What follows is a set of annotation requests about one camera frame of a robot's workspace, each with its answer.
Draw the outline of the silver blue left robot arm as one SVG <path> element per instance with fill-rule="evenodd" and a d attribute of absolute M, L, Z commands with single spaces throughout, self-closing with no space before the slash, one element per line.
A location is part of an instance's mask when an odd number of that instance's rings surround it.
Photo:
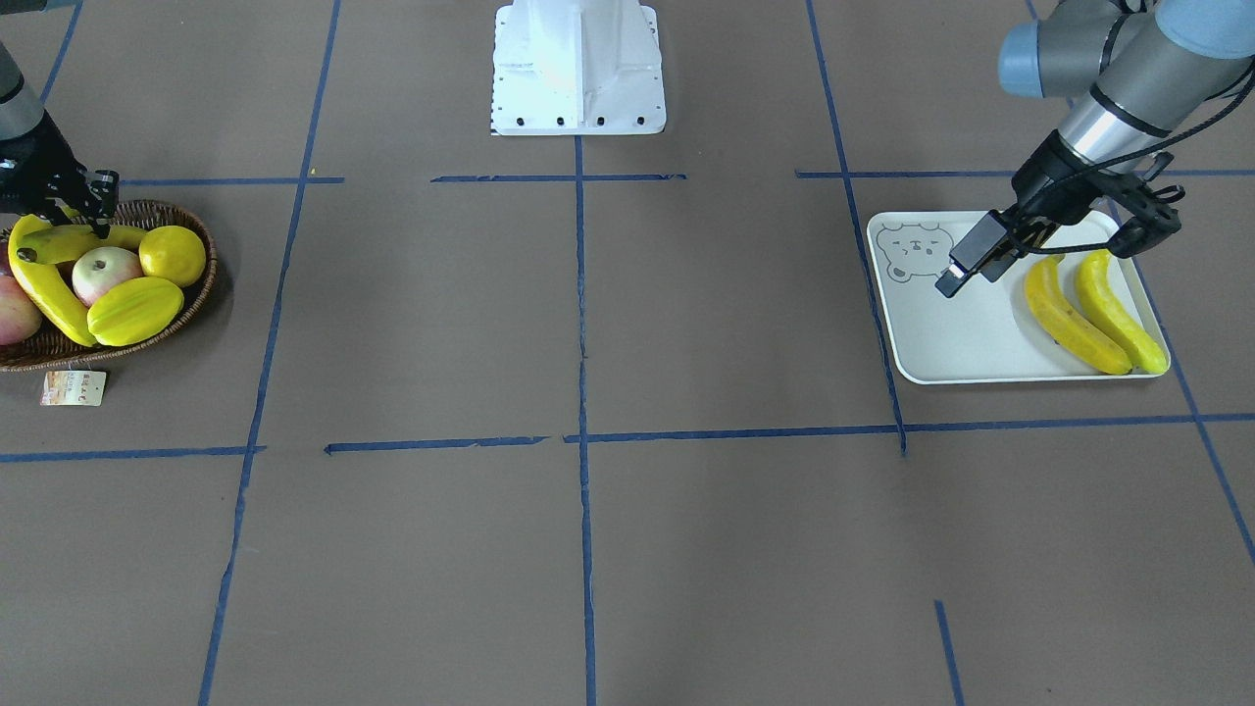
<path fill-rule="evenodd" d="M 955 242 L 937 291 L 1001 278 L 1017 260 L 1048 255 L 1094 202 L 1127 209 L 1102 250 L 1128 260 L 1178 232 L 1178 187 L 1150 183 L 1201 104 L 1235 109 L 1252 90 L 1250 1 L 1062 1 L 1007 35 L 998 74 L 1013 95 L 1071 98 L 1073 107 L 1012 177 L 1013 204 L 981 216 Z"/>

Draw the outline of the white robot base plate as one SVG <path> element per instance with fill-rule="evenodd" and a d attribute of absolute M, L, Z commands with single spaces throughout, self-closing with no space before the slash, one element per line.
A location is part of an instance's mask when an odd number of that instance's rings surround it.
<path fill-rule="evenodd" d="M 668 113 L 658 14 L 640 1 L 515 1 L 494 15 L 489 132 L 650 135 Z"/>

